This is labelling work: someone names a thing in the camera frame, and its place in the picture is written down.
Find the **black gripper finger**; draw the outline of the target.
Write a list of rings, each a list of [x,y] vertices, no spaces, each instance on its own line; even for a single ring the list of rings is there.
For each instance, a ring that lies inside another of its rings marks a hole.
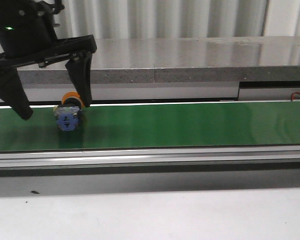
[[[16,68],[0,70],[0,99],[25,121],[33,115]]]
[[[65,64],[70,80],[85,107],[92,103],[91,63],[92,54],[84,51]]]

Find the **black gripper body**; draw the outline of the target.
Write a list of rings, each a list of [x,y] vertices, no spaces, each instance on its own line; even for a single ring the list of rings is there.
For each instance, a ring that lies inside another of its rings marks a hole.
[[[54,15],[64,8],[60,0],[0,0],[0,70],[33,64],[43,68],[95,53],[93,35],[57,37]]]

